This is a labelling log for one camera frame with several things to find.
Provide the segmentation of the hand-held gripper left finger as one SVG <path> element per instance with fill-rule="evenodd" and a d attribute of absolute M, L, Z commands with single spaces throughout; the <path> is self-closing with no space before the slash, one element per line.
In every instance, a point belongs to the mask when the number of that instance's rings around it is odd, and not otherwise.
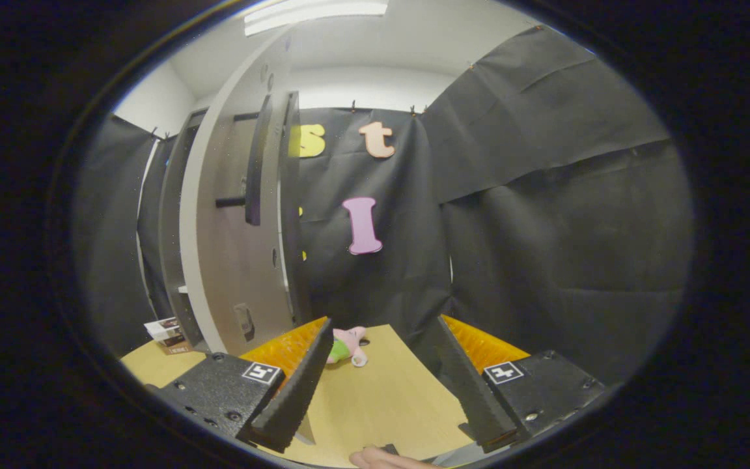
<path fill-rule="evenodd" d="M 307 415 L 331 347 L 333 326 L 321 317 L 241 356 L 206 354 L 150 390 L 209 433 L 283 452 Z"/>

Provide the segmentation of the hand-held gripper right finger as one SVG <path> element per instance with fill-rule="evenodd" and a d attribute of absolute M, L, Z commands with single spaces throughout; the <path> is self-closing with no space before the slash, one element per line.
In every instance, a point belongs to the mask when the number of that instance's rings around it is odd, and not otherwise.
<path fill-rule="evenodd" d="M 447 315 L 437 318 L 430 335 L 447 388 L 484 452 L 544 434 L 606 391 L 557 351 L 529 354 Z"/>

